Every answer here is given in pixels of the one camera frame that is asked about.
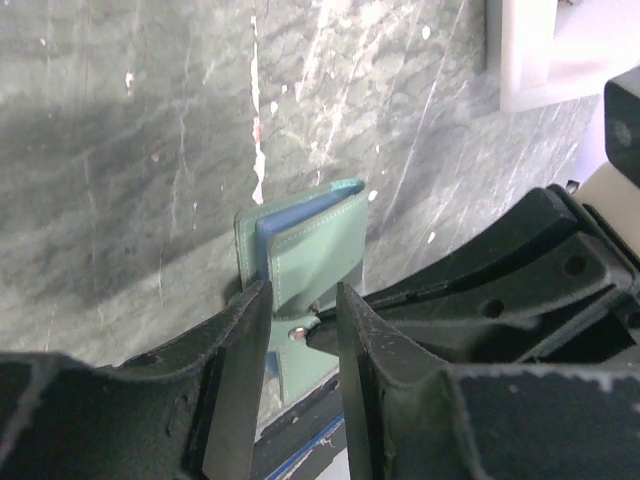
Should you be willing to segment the green card holder wallet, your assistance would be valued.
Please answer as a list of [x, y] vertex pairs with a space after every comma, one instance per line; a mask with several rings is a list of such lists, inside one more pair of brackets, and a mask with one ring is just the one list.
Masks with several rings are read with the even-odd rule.
[[273, 289], [267, 368], [278, 376], [286, 406], [337, 367], [334, 355], [305, 340], [320, 311], [334, 305], [337, 283], [361, 283], [368, 206], [365, 182], [351, 178], [254, 206], [234, 219], [242, 288], [262, 280]]

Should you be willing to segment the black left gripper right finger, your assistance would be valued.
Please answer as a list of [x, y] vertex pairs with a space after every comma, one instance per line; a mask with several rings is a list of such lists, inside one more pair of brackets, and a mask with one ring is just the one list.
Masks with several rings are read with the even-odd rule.
[[451, 364], [337, 287], [340, 384], [354, 479], [635, 479], [639, 374]]

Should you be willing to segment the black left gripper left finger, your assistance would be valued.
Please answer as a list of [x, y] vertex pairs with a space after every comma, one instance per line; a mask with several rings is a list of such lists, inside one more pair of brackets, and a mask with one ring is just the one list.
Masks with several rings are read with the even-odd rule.
[[246, 479], [272, 314], [256, 282], [118, 367], [1, 356], [5, 479]]

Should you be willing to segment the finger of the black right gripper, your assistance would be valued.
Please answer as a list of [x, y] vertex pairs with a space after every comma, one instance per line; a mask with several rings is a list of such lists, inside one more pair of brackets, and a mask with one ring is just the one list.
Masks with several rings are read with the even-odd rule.
[[598, 364], [639, 348], [639, 258], [596, 209], [536, 188], [436, 263], [324, 311], [306, 339], [379, 364]]

